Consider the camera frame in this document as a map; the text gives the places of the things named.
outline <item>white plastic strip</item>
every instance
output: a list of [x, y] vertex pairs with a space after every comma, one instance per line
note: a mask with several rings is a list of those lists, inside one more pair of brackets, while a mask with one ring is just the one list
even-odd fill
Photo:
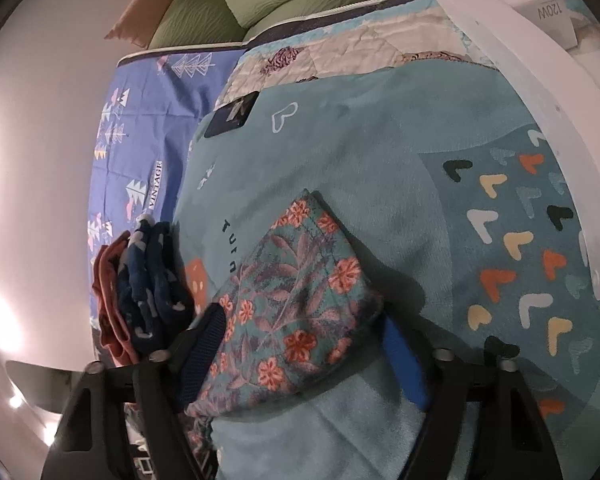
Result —
[[554, 40], [500, 0], [437, 1], [495, 63], [544, 133], [573, 197], [600, 300], [600, 90]]

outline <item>orange cushion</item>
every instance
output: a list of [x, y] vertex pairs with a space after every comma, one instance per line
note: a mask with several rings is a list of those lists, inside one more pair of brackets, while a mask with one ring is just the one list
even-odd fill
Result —
[[147, 48], [173, 0], [131, 0], [105, 40], [127, 40]]

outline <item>floral fabric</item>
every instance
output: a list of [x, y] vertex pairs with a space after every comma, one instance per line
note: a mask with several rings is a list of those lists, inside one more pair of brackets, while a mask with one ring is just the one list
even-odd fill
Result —
[[[227, 317], [224, 341], [186, 409], [186, 415], [208, 422], [320, 380], [382, 308], [341, 229], [306, 190], [214, 302]], [[194, 450], [205, 444], [200, 426], [187, 428]]]

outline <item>metal bolt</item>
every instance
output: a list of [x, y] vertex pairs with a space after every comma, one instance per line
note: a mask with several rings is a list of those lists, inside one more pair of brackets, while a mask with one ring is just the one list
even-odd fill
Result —
[[101, 361], [94, 361], [93, 363], [89, 363], [84, 371], [89, 375], [102, 373], [104, 371], [104, 364]]
[[171, 354], [168, 350], [156, 350], [149, 355], [149, 361], [152, 363], [163, 363], [171, 358]]
[[500, 370], [503, 372], [517, 372], [518, 371], [518, 363], [511, 359], [503, 359], [498, 364]]
[[449, 361], [453, 361], [456, 356], [454, 355], [454, 353], [451, 350], [449, 350], [447, 348], [438, 348], [438, 349], [434, 350], [433, 357], [437, 361], [449, 362]]

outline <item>white wall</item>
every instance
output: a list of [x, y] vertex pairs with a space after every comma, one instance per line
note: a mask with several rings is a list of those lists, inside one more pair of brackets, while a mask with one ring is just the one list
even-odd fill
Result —
[[93, 359], [86, 220], [93, 146], [116, 62], [102, 38], [130, 0], [24, 0], [0, 32], [0, 356]]

